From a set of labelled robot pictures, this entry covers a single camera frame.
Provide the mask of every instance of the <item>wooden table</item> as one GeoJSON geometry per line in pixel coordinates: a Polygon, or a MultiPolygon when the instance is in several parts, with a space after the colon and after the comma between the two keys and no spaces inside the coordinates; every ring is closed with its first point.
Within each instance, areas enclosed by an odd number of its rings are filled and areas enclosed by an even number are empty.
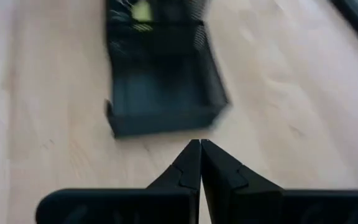
{"type": "MultiPolygon", "coordinates": [[[[49,192],[145,187],[209,138],[286,188],[358,189],[358,36],[323,0],[214,0],[232,106],[210,131],[115,141],[102,0],[0,0],[0,223],[49,192]]],[[[200,222],[209,223],[204,196],[200,222]]]]}

